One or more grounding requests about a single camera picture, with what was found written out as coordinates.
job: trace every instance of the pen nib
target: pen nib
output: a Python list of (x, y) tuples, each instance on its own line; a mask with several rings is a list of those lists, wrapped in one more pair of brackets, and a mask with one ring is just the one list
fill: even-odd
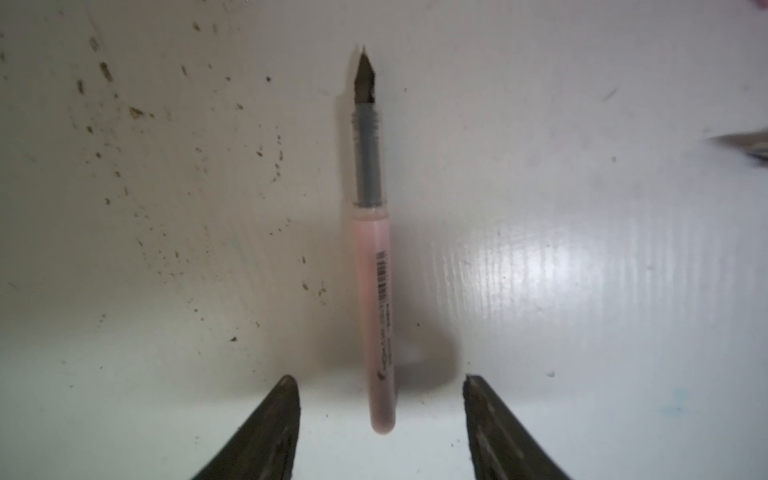
[(376, 103), (373, 100), (373, 85), (376, 80), (376, 74), (373, 73), (371, 62), (368, 60), (366, 50), (362, 50), (360, 55), (360, 63), (357, 65), (357, 76), (355, 76), (355, 103), (356, 104), (372, 104)]

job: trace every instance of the pink object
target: pink object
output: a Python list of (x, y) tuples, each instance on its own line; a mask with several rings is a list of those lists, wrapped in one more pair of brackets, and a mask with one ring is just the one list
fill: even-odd
[(371, 426), (385, 434), (395, 427), (396, 404), (386, 208), (356, 208), (353, 235)]

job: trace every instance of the pen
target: pen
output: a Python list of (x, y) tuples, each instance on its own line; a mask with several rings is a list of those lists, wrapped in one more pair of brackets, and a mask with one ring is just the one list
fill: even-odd
[(392, 363), (389, 214), (379, 159), (379, 114), (373, 92), (375, 79), (363, 49), (355, 77), (352, 122), (357, 178), (353, 236), (371, 426), (377, 433), (385, 434), (395, 427), (396, 396)]

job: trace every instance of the barcode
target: barcode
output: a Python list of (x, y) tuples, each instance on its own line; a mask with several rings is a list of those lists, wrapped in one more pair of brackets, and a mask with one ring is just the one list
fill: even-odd
[(387, 262), (386, 251), (378, 252), (376, 254), (376, 282), (379, 287), (379, 305), (386, 303), (387, 298)]

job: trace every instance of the white table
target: white table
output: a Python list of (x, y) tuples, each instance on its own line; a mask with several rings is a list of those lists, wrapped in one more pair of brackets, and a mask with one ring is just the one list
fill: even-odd
[[(190, 478), (284, 373), (295, 478), (472, 478), (467, 372), (574, 479), (768, 471), (768, 170), (707, 141), (768, 125), (748, 0), (7, 0), (0, 31), (0, 477)], [(386, 437), (363, 45), (410, 363)]]

